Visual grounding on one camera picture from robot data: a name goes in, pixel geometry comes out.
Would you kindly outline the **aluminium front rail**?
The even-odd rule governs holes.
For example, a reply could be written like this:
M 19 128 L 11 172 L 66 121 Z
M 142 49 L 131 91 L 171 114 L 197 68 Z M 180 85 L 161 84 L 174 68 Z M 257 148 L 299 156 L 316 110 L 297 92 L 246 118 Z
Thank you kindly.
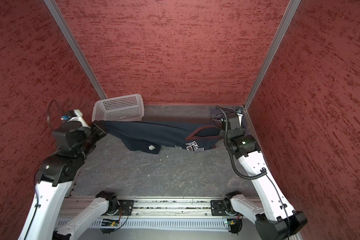
M 259 198 L 241 198 L 249 213 L 265 213 Z M 59 218 L 73 218 L 88 207 L 94 197 L 70 197 L 63 201 Z M 221 198 L 158 198 L 158 197 L 118 197 L 118 200 L 134 200 L 132 218 L 219 218 L 211 214 L 211 200 Z

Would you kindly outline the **corner aluminium post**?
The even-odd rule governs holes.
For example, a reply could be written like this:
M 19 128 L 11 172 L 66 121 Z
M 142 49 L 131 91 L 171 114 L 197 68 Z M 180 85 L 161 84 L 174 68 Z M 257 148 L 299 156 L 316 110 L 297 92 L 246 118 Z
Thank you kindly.
M 249 111 L 251 103 L 253 102 L 253 100 L 255 98 L 255 95 L 256 95 L 256 93 L 268 71 L 269 66 L 272 63 L 272 60 L 273 60 L 282 40 L 290 26 L 290 23 L 300 5 L 300 3 L 301 3 L 301 0 L 290 0 L 287 5 L 286 11 L 281 19 L 278 29 L 277 29 L 277 31 L 274 35 L 274 38 L 271 42 L 271 45 L 267 51 L 266 57 L 260 67 L 258 75 L 255 79 L 255 82 L 254 82 L 254 84 L 250 90 L 250 93 L 245 101 L 244 109 L 246 112 Z
M 68 23 L 66 22 L 61 10 L 59 9 L 56 1 L 53 0 L 44 0 L 45 5 L 47 6 L 49 12 L 51 13 L 53 19 L 57 23 L 60 31 L 62 32 L 63 36 L 67 40 L 69 46 L 71 47 L 73 53 L 75 54 L 77 60 L 79 61 L 81 67 L 83 68 L 84 72 L 86 73 L 87 77 L 89 78 L 90 82 L 92 83 L 95 91 L 99 95 L 101 99 L 106 99 L 107 95 L 103 90 L 98 78 L 96 77 L 94 71 L 92 70 L 85 54 L 81 50 L 74 34 L 72 33 Z

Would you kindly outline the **grey blue tank top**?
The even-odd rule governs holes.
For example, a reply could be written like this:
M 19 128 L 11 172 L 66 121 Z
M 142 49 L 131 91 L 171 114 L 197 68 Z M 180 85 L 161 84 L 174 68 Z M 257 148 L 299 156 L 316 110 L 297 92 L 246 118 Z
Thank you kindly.
M 231 113 L 232 111 L 226 108 L 210 109 L 210 116 L 212 121 L 221 121 L 225 119 L 224 114 Z

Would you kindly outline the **left corner aluminium post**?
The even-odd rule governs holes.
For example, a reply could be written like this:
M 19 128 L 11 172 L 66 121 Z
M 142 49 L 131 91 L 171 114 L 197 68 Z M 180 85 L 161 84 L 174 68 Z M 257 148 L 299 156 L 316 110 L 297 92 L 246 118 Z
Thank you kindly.
M 95 91 L 99 95 L 101 99 L 106 99 L 107 95 L 103 90 L 98 78 L 96 77 L 94 71 L 92 70 L 85 54 L 81 50 L 74 34 L 72 33 L 68 23 L 66 22 L 61 10 L 59 9 L 56 1 L 53 0 L 44 0 L 45 5 L 47 6 L 49 12 L 51 13 L 53 19 L 57 23 L 60 31 L 62 32 L 63 36 L 67 40 L 69 46 L 71 47 L 73 53 L 75 54 L 77 60 L 79 61 L 81 67 L 83 68 L 84 72 L 86 73 L 87 77 L 89 78 L 90 82 L 92 83 Z

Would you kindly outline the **right corner aluminium post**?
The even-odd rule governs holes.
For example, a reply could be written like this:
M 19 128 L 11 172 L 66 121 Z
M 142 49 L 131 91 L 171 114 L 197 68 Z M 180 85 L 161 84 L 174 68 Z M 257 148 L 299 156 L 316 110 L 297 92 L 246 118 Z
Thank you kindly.
M 255 98 L 255 95 L 256 95 L 256 93 L 268 71 L 269 66 L 272 63 L 272 60 L 273 60 L 282 40 L 290 26 L 290 23 L 300 5 L 300 3 L 301 3 L 301 0 L 290 0 L 287 5 L 286 11 L 281 19 L 278 29 L 277 29 L 277 31 L 274 35 L 274 38 L 271 42 L 271 45 L 267 51 L 266 57 L 260 67 L 258 75 L 255 79 L 255 82 L 254 82 L 254 84 L 250 90 L 250 93 L 245 101 L 244 109 L 246 112 L 249 111 L 251 103 L 253 102 L 253 100 Z

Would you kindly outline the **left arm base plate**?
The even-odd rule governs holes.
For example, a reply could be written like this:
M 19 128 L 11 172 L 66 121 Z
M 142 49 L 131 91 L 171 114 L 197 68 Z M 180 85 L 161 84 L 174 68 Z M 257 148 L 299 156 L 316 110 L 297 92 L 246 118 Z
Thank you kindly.
M 118 200 L 119 207 L 121 208 L 121 216 L 131 216 L 134 208 L 134 200 Z

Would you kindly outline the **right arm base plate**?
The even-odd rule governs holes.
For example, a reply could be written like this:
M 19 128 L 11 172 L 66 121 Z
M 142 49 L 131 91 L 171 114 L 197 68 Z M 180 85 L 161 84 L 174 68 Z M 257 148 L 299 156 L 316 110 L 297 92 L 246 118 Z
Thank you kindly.
M 214 217 L 227 216 L 224 200 L 211 200 L 211 214 Z

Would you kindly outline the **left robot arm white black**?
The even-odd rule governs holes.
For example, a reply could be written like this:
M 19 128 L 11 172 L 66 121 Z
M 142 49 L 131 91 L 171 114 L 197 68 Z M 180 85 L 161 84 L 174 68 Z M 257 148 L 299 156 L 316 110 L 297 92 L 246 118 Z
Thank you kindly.
M 20 240 L 77 240 L 100 216 L 121 213 L 116 194 L 101 191 L 70 222 L 55 228 L 78 170 L 106 135 L 107 130 L 99 121 L 87 127 L 79 121 L 69 121 L 53 131 L 58 149 L 42 162 L 35 174 L 35 195 Z

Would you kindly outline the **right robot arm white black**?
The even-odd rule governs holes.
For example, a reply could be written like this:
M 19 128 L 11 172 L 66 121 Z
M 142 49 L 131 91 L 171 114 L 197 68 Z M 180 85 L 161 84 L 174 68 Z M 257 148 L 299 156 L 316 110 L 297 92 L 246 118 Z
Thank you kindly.
M 259 144 L 252 135 L 246 134 L 237 113 L 223 113 L 221 134 L 235 174 L 253 183 L 262 203 L 258 206 L 243 194 L 230 192 L 224 198 L 226 213 L 250 220 L 263 240 L 288 240 L 296 235 L 308 219 L 284 196 Z

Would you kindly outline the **white plastic laundry basket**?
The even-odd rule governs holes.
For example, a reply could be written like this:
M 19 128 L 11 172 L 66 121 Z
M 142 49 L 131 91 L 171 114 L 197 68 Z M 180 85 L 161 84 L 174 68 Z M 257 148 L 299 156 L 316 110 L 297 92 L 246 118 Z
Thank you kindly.
M 142 96 L 133 94 L 97 101 L 93 108 L 92 122 L 137 122 L 142 121 L 144 114 Z

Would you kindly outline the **dark navy tank top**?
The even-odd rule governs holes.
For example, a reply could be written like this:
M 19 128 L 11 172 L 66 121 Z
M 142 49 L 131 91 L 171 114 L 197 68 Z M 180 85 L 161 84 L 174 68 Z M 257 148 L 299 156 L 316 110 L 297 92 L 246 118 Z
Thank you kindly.
M 210 124 L 184 122 L 101 121 L 108 134 L 120 139 L 128 150 L 157 155 L 162 147 L 187 151 L 214 149 L 222 139 L 220 130 Z

